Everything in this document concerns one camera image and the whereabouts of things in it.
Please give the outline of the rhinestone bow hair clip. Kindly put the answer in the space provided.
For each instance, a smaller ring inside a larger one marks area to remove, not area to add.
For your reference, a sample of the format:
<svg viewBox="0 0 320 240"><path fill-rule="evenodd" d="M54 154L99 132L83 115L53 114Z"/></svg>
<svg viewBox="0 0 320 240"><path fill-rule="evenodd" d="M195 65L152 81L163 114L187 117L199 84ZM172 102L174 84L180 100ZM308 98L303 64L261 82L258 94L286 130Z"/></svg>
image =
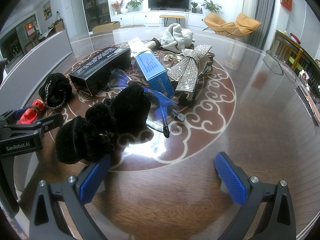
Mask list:
<svg viewBox="0 0 320 240"><path fill-rule="evenodd" d="M201 44L194 49L183 49L183 59L170 67L168 77L177 82L175 92L180 92L179 103L193 107L197 94L199 75L205 71L211 45Z"/></svg>

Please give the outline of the green potted plant right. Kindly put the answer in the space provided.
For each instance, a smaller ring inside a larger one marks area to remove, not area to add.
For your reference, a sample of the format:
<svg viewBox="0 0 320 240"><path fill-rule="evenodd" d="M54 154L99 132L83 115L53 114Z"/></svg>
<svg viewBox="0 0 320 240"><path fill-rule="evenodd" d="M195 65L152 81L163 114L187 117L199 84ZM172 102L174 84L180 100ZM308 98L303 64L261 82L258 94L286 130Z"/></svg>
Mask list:
<svg viewBox="0 0 320 240"><path fill-rule="evenodd" d="M212 0L203 0L201 6L204 7L204 9L209 10L210 12L214 12L216 14L219 13L222 9L220 5L213 3Z"/></svg>

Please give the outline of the white knit glove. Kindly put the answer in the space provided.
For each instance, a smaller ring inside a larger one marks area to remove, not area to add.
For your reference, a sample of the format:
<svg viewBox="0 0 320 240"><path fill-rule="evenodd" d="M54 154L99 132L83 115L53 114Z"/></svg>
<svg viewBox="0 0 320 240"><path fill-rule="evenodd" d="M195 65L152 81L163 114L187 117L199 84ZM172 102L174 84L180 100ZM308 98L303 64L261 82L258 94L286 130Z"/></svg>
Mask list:
<svg viewBox="0 0 320 240"><path fill-rule="evenodd" d="M193 32L189 29L183 29L179 23L169 25L161 38L162 48L173 53L181 53L194 42Z"/></svg>

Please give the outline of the orange lounge chair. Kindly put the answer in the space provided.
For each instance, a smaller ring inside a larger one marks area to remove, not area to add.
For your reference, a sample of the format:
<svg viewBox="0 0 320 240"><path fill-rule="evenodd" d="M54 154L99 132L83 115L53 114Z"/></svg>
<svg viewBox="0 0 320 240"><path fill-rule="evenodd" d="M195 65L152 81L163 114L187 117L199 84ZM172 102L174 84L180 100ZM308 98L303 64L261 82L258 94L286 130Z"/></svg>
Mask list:
<svg viewBox="0 0 320 240"><path fill-rule="evenodd" d="M261 22L240 13L235 22L226 22L216 13L210 13L204 18L204 23L217 35L230 38L242 38L261 26Z"/></svg>

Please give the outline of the green potted plant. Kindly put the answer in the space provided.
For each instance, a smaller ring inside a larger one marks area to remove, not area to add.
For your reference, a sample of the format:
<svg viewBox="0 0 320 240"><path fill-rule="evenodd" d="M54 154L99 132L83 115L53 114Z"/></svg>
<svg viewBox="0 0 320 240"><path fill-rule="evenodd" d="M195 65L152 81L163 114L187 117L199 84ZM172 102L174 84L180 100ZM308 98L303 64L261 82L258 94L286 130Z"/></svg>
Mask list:
<svg viewBox="0 0 320 240"><path fill-rule="evenodd" d="M203 0L201 6L204 7L204 9L209 10L210 12L214 12L216 14L219 13L222 9L220 5L213 3L212 0Z"/></svg>
<svg viewBox="0 0 320 240"><path fill-rule="evenodd" d="M130 0L126 4L126 9L130 11L138 11L142 3L143 0Z"/></svg>

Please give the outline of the black glass display cabinet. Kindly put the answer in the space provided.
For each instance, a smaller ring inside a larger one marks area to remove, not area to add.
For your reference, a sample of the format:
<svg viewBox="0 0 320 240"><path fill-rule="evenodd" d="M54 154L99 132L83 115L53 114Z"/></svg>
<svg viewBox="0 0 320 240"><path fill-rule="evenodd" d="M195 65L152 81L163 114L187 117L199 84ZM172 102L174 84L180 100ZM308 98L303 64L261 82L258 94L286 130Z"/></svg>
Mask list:
<svg viewBox="0 0 320 240"><path fill-rule="evenodd" d="M88 32L98 25L111 22L108 0L82 0Z"/></svg>

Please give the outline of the black printed box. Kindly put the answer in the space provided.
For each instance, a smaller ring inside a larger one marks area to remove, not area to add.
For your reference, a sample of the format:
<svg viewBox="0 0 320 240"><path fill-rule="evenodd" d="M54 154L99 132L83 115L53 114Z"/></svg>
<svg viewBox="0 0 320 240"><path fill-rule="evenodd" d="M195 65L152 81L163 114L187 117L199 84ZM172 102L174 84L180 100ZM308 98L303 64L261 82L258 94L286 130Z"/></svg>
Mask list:
<svg viewBox="0 0 320 240"><path fill-rule="evenodd" d="M107 47L70 72L74 87L90 96L102 90L115 68L124 70L131 65L129 48Z"/></svg>

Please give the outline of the dark wooden sideboard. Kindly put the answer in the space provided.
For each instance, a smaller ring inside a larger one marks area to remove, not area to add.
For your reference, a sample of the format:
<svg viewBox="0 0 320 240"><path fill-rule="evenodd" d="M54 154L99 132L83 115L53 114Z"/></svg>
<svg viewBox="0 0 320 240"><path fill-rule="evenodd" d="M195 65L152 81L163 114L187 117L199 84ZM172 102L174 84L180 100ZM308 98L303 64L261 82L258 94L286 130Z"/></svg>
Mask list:
<svg viewBox="0 0 320 240"><path fill-rule="evenodd" d="M270 51L281 57L297 75L304 70L310 80L319 85L319 65L305 49L287 35L276 30Z"/></svg>

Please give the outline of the blue white toothpaste box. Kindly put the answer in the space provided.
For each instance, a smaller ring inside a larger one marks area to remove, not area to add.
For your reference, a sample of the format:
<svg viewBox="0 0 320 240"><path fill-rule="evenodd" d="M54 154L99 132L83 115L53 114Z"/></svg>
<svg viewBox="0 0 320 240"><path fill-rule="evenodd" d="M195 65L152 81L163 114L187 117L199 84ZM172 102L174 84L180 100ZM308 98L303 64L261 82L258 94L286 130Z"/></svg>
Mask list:
<svg viewBox="0 0 320 240"><path fill-rule="evenodd" d="M128 45L148 85L167 97L173 96L174 90L169 81L167 71L151 49L144 45L137 37L130 40Z"/></svg>

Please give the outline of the black velvet pouch with chain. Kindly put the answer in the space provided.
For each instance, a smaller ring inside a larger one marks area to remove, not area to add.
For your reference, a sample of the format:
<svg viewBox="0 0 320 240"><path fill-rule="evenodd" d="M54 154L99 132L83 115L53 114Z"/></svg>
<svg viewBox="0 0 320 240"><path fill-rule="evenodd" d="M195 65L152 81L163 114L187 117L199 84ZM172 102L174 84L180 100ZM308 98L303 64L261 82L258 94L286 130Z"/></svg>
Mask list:
<svg viewBox="0 0 320 240"><path fill-rule="evenodd" d="M55 139L55 154L64 164L98 162L116 150L118 137L145 127L151 107L141 85L133 83L118 95L90 107L85 116L64 124Z"/></svg>

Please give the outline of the red candy wrapper pouch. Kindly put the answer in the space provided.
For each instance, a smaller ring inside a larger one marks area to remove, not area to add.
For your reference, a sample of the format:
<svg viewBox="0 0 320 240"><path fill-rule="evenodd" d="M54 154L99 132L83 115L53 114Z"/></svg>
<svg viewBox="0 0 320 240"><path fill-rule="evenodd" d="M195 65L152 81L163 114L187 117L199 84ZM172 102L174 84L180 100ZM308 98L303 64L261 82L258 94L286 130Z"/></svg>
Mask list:
<svg viewBox="0 0 320 240"><path fill-rule="evenodd" d="M39 116L46 110L46 104L41 99L33 102L32 106L28 108L20 117L18 124L27 125L32 124Z"/></svg>

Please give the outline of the black velvet pouch with cord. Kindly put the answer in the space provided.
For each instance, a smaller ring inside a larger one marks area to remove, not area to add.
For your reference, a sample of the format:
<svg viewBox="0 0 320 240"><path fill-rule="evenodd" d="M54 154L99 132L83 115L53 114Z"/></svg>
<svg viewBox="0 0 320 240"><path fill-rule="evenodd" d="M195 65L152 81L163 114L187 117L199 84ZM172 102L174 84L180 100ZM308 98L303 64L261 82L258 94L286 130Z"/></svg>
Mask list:
<svg viewBox="0 0 320 240"><path fill-rule="evenodd" d="M73 98L70 81L62 73L50 74L40 87L39 96L49 109L58 111Z"/></svg>

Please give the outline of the green potted plant left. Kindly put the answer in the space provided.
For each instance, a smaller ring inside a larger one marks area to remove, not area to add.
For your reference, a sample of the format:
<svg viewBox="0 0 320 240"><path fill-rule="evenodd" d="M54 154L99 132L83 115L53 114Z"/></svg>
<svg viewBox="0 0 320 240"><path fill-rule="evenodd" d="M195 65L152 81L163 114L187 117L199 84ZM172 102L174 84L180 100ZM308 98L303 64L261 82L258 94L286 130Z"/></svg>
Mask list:
<svg viewBox="0 0 320 240"><path fill-rule="evenodd" d="M126 9L130 11L138 11L142 3L143 0L130 0L126 4Z"/></svg>

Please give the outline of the wooden bench stool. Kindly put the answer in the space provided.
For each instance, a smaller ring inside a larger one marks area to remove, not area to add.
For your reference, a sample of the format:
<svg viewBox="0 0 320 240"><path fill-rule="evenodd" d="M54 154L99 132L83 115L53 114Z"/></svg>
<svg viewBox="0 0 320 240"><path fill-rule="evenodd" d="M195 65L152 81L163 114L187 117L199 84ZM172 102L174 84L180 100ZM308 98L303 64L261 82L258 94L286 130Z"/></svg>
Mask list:
<svg viewBox="0 0 320 240"><path fill-rule="evenodd" d="M164 20L165 27L170 19L175 19L178 24L180 24L181 20L185 21L185 16L183 15L160 15L159 18Z"/></svg>

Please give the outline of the clear blue safety glasses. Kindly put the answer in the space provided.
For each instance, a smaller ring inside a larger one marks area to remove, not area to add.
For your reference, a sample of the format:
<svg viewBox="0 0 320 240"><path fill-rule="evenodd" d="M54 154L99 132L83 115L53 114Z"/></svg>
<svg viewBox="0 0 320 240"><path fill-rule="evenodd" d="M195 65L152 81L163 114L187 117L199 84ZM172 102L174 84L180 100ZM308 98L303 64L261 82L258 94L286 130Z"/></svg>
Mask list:
<svg viewBox="0 0 320 240"><path fill-rule="evenodd" d="M144 95L151 103L146 125L158 132L163 133L166 138L170 136L169 124L175 118L184 122L185 115L180 112L180 108L170 98L162 93L146 87L142 82L133 80L123 70L116 68L111 71L108 87L114 90L122 90L129 85L138 84L144 90Z"/></svg>

